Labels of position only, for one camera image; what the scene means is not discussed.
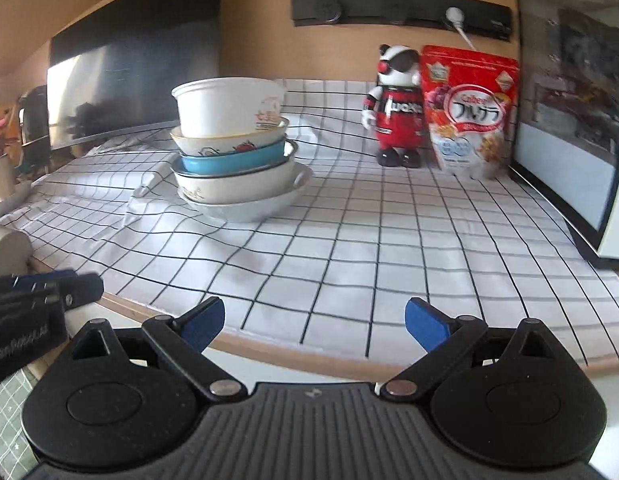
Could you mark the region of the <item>plain white ceramic bowl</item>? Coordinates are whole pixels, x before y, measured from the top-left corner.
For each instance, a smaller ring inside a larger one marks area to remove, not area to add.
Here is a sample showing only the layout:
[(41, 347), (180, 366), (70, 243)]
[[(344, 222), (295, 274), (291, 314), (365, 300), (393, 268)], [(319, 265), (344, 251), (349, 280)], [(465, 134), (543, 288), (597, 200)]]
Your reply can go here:
[(224, 177), (202, 177), (184, 170), (179, 158), (170, 169), (180, 190), (190, 200), (202, 204), (224, 205), (251, 202), (280, 194), (291, 182), (295, 166), (292, 155), (279, 165)]

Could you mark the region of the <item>blue ceramic bowl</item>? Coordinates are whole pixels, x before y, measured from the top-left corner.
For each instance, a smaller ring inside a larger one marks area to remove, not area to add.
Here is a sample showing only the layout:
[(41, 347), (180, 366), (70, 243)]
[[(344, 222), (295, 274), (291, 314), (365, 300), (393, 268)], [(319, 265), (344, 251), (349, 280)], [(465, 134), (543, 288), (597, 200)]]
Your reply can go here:
[(239, 151), (215, 156), (181, 155), (181, 165), (190, 174), (202, 177), (222, 177), (229, 174), (241, 174), (282, 162), (286, 139), (262, 146), (261, 148), (244, 148)]

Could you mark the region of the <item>gold rimmed cartoon bowl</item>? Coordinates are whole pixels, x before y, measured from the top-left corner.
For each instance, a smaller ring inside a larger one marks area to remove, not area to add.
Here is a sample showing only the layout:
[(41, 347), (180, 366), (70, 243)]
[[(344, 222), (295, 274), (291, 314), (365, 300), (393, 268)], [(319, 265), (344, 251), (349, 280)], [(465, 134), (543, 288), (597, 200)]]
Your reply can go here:
[(180, 152), (188, 156), (213, 157), (257, 150), (279, 142), (285, 137), (288, 119), (282, 118), (274, 128), (250, 133), (218, 136), (217, 138), (187, 138), (179, 127), (169, 131)]

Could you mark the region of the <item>white paper cup bowl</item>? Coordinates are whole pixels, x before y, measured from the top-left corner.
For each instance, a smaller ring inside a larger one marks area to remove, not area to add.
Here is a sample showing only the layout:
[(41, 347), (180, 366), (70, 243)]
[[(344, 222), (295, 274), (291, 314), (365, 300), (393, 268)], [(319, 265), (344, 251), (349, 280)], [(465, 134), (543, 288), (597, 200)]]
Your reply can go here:
[(276, 81), (250, 77), (203, 79), (172, 89), (186, 138), (239, 136), (276, 128), (284, 96), (285, 88)]

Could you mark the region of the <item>beige round container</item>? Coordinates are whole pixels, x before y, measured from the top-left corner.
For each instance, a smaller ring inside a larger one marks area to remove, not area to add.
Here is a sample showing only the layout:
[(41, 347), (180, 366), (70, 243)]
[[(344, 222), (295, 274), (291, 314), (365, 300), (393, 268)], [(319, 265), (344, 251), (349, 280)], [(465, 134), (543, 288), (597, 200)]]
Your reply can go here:
[(29, 274), (32, 243), (21, 231), (0, 224), (0, 276)]

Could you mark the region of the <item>white black checkered tablecloth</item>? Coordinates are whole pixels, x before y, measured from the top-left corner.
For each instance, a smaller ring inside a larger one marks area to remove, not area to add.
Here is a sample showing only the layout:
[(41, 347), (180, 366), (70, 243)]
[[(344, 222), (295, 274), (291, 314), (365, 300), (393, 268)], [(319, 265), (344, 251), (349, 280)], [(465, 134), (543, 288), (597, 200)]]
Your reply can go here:
[(241, 339), (365, 362), (420, 353), (404, 309), (422, 297), (497, 327), (530, 316), (584, 365), (619, 363), (619, 277), (586, 262), (562, 217), (506, 176), (460, 179), (432, 155), (382, 168), (359, 125), (367, 84), (291, 80), (284, 107), (313, 177), (245, 224), (178, 194), (167, 131), (115, 139), (41, 178), (2, 218), (52, 268), (98, 273), (115, 296), (178, 315), (224, 300)]

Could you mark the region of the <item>large floral white bowl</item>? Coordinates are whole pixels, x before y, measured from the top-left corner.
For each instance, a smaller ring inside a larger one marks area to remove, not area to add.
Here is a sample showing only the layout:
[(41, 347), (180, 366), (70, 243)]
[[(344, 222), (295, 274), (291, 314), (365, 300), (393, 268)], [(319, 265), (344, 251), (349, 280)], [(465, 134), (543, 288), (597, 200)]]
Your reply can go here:
[(307, 190), (308, 184), (314, 177), (314, 171), (311, 167), (296, 162), (292, 177), (293, 179), (281, 193), (260, 200), (251, 200), (251, 202), (203, 204), (191, 200), (181, 188), (178, 190), (178, 196), (194, 210), (212, 219), (229, 223), (250, 223), (265, 220), (295, 204)]

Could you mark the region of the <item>red black panda figurine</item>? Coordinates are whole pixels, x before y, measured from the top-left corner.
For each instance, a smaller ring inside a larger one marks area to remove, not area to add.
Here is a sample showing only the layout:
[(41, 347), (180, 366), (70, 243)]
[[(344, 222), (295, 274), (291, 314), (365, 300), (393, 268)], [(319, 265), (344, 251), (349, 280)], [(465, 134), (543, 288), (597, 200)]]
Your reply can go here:
[(379, 142), (383, 167), (419, 168), (424, 110), (420, 54), (407, 46), (381, 44), (375, 86), (367, 93), (361, 125)]

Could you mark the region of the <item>red cereal bag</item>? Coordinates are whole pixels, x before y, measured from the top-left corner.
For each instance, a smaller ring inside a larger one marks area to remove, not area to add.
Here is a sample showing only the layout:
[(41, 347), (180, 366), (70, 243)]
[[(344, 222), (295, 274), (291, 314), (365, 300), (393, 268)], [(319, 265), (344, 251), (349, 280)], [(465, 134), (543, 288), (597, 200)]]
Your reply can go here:
[(505, 156), (519, 63), (428, 44), (420, 67), (425, 119), (439, 168), (459, 178), (492, 179)]

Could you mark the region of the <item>white microwave oven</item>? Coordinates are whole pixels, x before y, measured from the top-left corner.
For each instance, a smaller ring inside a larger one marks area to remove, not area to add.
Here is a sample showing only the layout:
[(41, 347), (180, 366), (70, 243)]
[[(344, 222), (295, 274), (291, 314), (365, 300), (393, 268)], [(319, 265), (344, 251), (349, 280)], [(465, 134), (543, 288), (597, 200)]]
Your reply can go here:
[(619, 0), (518, 0), (521, 82), (510, 170), (619, 270)]

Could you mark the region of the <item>black wall power strip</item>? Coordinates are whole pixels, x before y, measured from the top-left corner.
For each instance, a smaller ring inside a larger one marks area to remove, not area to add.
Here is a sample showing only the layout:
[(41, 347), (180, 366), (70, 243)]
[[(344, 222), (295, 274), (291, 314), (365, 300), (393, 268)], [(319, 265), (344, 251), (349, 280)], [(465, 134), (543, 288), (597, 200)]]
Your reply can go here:
[(296, 27), (318, 25), (395, 25), (453, 29), (447, 11), (463, 14), (463, 31), (508, 41), (512, 11), (482, 0), (291, 0)]

